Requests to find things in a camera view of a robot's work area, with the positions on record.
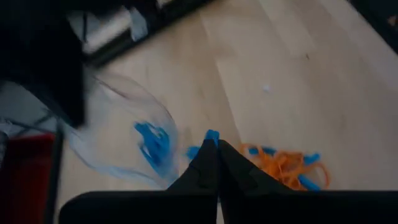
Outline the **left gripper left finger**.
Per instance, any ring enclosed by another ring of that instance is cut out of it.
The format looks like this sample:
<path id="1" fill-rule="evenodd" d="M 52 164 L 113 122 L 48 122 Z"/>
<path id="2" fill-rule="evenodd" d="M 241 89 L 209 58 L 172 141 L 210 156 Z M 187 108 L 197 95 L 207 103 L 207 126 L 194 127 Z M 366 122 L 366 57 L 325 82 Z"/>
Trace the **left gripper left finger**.
<path id="1" fill-rule="evenodd" d="M 166 190 L 92 191 L 62 206 L 59 223 L 215 223 L 218 181 L 214 140 L 203 141 L 185 172 Z"/>

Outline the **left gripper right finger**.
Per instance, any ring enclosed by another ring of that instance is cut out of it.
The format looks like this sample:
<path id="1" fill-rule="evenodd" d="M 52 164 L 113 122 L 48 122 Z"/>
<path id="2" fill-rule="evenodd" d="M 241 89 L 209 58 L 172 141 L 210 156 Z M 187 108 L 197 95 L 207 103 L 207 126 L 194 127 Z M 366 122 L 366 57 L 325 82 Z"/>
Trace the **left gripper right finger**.
<path id="1" fill-rule="evenodd" d="M 218 142 L 225 223 L 397 223 L 396 191 L 295 191 Z"/>

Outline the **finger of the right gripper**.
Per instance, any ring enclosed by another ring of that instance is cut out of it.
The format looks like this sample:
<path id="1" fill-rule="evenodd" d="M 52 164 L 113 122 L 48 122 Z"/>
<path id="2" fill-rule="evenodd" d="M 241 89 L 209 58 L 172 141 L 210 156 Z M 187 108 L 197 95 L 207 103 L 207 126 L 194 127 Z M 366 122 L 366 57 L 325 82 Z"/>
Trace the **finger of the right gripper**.
<path id="1" fill-rule="evenodd" d="M 83 64 L 79 59 L 55 59 L 45 64 L 43 103 L 69 126 L 85 122 Z"/>

